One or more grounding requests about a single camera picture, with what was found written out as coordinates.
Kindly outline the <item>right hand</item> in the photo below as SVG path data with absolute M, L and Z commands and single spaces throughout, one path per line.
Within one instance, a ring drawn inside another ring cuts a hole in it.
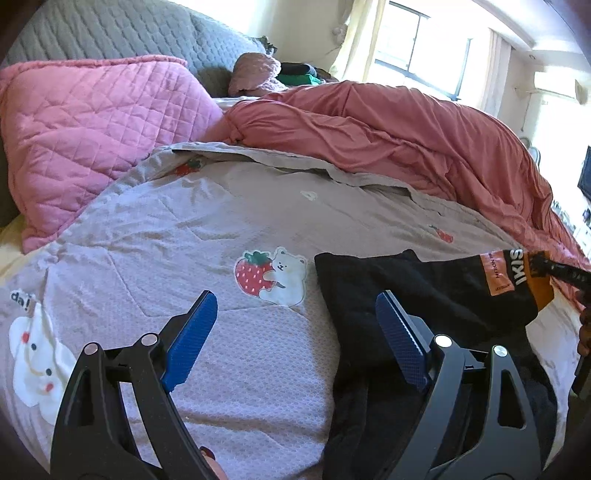
M 578 353 L 586 357 L 591 351 L 591 308 L 586 307 L 580 315 Z

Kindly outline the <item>left hand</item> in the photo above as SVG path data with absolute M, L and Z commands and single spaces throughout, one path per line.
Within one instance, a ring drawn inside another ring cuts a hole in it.
M 204 459 L 207 462 L 208 466 L 211 468 L 211 471 L 213 471 L 216 475 L 216 478 L 218 480 L 228 480 L 228 475 L 225 474 L 225 472 L 221 468 L 221 465 L 219 465 L 216 461 L 211 449 L 208 449 L 205 446 L 200 446 L 199 450 L 202 456 L 204 456 Z

